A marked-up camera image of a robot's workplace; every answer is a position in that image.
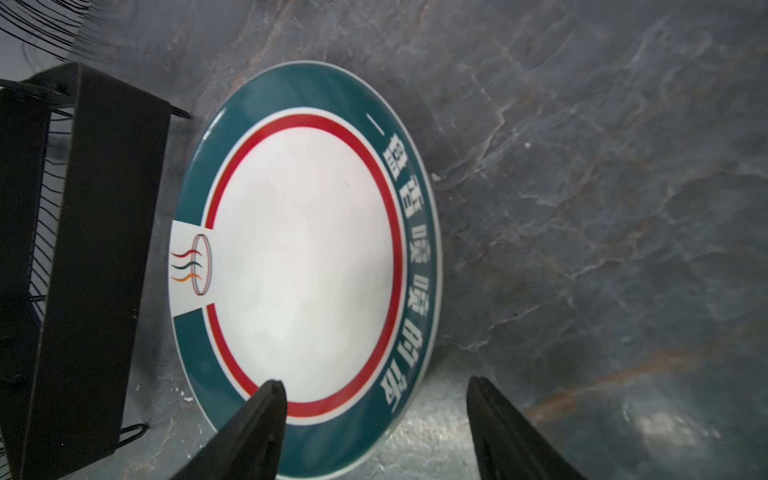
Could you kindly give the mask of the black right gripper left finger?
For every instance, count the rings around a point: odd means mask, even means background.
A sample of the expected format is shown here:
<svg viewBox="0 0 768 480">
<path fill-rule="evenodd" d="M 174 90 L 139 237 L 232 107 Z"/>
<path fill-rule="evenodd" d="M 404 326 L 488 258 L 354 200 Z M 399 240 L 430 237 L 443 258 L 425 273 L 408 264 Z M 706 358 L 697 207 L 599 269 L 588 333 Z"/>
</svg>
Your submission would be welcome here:
<svg viewBox="0 0 768 480">
<path fill-rule="evenodd" d="M 284 385 L 269 380 L 174 477 L 274 479 L 286 428 Z"/>
</svg>

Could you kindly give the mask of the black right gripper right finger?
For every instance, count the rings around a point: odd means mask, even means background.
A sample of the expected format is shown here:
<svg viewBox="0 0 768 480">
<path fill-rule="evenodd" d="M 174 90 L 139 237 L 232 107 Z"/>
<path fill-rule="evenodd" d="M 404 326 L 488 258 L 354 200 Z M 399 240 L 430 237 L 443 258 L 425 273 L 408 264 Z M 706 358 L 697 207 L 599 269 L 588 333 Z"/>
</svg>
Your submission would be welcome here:
<svg viewBox="0 0 768 480">
<path fill-rule="evenodd" d="M 490 380 L 470 378 L 466 406 L 481 479 L 584 479 Z"/>
</svg>

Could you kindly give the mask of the green red rimmed plate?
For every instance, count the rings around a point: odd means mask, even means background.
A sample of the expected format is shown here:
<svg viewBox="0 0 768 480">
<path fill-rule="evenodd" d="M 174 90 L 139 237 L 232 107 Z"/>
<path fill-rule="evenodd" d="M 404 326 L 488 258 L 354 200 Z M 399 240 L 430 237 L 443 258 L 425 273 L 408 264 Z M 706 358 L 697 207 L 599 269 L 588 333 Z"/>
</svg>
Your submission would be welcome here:
<svg viewBox="0 0 768 480">
<path fill-rule="evenodd" d="M 177 352 L 212 428 L 279 380 L 278 477 L 353 470 L 426 374 L 442 286 L 426 168 L 374 88 L 294 61 L 224 103 L 186 171 L 168 249 Z"/>
</svg>

